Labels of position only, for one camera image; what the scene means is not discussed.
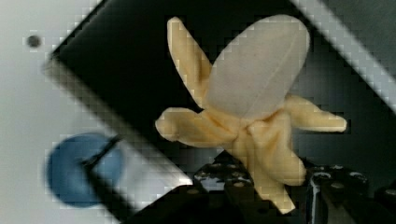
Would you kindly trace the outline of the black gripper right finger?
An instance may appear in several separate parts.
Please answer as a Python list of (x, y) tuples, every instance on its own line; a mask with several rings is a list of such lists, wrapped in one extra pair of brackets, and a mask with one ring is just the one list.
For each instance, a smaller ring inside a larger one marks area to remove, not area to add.
[(305, 161), (306, 224), (395, 224), (395, 198), (384, 187), (368, 195), (369, 180), (342, 165)]

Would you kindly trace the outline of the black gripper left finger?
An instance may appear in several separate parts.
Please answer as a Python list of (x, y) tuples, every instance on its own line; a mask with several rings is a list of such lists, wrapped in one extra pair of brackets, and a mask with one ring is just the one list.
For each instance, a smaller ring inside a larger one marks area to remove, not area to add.
[(221, 152), (193, 176), (209, 194), (210, 224), (268, 224), (268, 202), (258, 199), (241, 161)]

